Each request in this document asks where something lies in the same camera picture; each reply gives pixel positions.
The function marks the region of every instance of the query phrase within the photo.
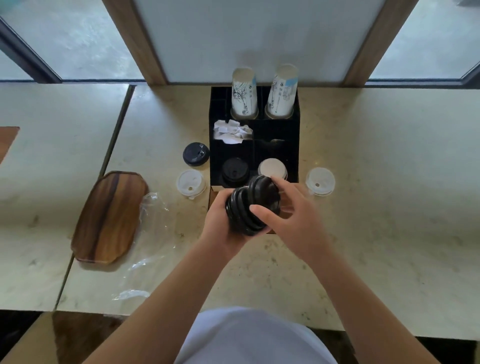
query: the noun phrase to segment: white cup lid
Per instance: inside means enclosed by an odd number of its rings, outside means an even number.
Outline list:
[[[335,176],[327,168],[317,167],[308,172],[306,184],[312,194],[327,196],[335,189]]]
[[[285,179],[287,177],[287,168],[281,160],[268,158],[263,160],[258,166],[258,174],[263,174],[267,177],[275,176]]]
[[[197,170],[186,170],[177,178],[177,189],[184,195],[193,200],[201,194],[206,187],[203,175]]]

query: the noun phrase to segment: wooden tray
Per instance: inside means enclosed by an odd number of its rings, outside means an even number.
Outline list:
[[[71,248],[81,262],[110,264],[130,248],[148,186],[138,173],[112,171],[85,202]]]

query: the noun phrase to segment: plastic bag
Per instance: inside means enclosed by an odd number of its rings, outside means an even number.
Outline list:
[[[139,297],[141,303],[158,284],[157,266],[162,266],[173,249],[175,214],[171,204],[157,193],[144,196],[140,205],[140,223],[135,233],[127,261],[129,267],[119,285],[114,301]]]

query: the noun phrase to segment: cup illustration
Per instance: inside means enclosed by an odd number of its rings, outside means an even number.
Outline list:
[[[269,118],[284,119],[292,116],[299,81],[298,74],[298,68],[292,64],[281,64],[277,68],[265,107]]]
[[[258,115],[257,80],[249,67],[237,68],[232,74],[232,117],[255,119]]]

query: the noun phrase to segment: table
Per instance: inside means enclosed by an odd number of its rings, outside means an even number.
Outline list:
[[[478,91],[300,88],[300,179],[329,168],[336,189],[315,203],[335,247],[415,335],[480,339]],[[171,203],[173,236],[141,270],[139,245],[107,269],[74,262],[58,309],[130,314],[201,232],[208,193],[175,190],[190,142],[208,142],[207,86],[139,86],[108,170],[139,172]],[[208,165],[202,167],[208,178]],[[311,270],[275,235],[228,264],[203,309],[261,308],[315,328],[342,329]]]
[[[0,86],[0,126],[20,127],[0,164],[0,309],[54,309],[127,87]]]

